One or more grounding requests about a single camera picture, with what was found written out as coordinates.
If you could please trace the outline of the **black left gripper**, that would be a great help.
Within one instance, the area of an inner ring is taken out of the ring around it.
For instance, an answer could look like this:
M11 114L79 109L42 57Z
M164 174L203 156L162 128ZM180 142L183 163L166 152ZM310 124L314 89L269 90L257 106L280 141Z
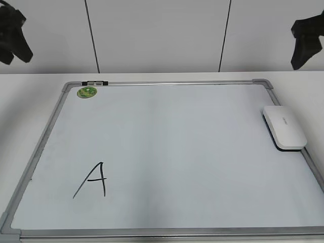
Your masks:
M14 54L25 63L31 61L33 52L22 32L25 21L26 17L20 10L6 1L1 1L1 63L10 65Z

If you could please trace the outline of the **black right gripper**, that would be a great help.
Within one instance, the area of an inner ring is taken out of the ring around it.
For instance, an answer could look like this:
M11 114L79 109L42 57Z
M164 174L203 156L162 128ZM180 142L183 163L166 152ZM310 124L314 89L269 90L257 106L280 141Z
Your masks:
M322 50L319 37L323 36L323 12L310 18L296 20L291 32L296 40L291 65L293 70L298 70Z

